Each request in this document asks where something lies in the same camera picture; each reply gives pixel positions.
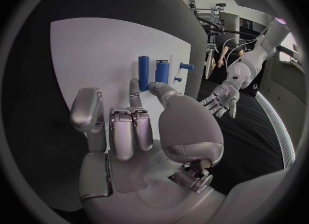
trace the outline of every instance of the blue handle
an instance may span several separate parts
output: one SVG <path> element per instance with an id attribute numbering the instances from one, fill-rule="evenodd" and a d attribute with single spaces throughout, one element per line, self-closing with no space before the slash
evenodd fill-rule
<path id="1" fill-rule="evenodd" d="M 156 82 L 168 84 L 169 63 L 157 62 Z"/>
<path id="2" fill-rule="evenodd" d="M 149 57 L 140 56 L 139 57 L 139 84 L 140 90 L 148 90 L 148 79 L 149 79 Z"/>
<path id="3" fill-rule="evenodd" d="M 180 68 L 185 68 L 186 70 L 193 71 L 194 70 L 194 65 L 180 63 Z"/>

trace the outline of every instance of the white robotic arm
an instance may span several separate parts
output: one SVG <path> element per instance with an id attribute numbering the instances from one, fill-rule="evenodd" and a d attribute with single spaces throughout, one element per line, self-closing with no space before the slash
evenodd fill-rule
<path id="1" fill-rule="evenodd" d="M 254 49 L 244 53 L 227 68 L 227 79 L 201 103 L 217 117 L 222 117 L 230 109 L 230 116 L 235 118 L 239 89 L 246 88 L 253 81 L 261 71 L 263 62 L 274 55 L 276 47 L 288 34 L 288 28 L 274 19 L 266 34 L 257 39 Z"/>

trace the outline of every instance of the white board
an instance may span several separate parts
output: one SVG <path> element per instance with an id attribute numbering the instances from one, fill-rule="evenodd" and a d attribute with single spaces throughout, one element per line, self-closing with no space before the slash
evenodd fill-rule
<path id="1" fill-rule="evenodd" d="M 169 85 L 184 93 L 190 44 L 165 32 L 136 23 L 104 19 L 75 18 L 52 22 L 50 46 L 54 69 L 69 109 L 81 88 L 102 90 L 106 129 L 111 107 L 129 106 L 129 81 L 138 79 L 138 57 L 150 57 L 149 82 L 155 81 L 157 60 L 168 60 Z M 141 93 L 148 110 L 154 139 L 159 139 L 158 120 L 163 107 L 148 91 Z"/>

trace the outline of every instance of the black mat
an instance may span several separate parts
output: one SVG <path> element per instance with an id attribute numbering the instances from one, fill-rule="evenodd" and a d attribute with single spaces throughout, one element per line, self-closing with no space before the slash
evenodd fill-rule
<path id="1" fill-rule="evenodd" d="M 197 100 L 207 98 L 217 83 L 203 80 Z M 236 118 L 228 112 L 216 118 L 224 136 L 224 155 L 209 171 L 211 186 L 228 194 L 237 184 L 283 169 L 276 133 L 255 97 L 241 93 Z"/>
<path id="2" fill-rule="evenodd" d="M 39 3 L 9 56 L 2 110 L 6 136 L 22 174 L 49 206 L 66 211 L 81 208 L 78 177 L 88 148 L 85 136 L 69 123 L 69 110 L 53 69 L 49 29 L 53 21 L 80 17 L 134 22 L 191 44 L 190 63 L 196 67 L 188 74 L 186 94 L 192 97 L 198 94 L 207 44 L 204 30 L 182 0 Z"/>

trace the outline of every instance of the grey wall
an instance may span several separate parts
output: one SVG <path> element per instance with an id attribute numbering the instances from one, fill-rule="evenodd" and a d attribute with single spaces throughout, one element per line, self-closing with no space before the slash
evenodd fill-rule
<path id="1" fill-rule="evenodd" d="M 304 74 L 278 56 L 279 52 L 266 62 L 260 92 L 281 118 L 296 150 L 306 109 Z"/>

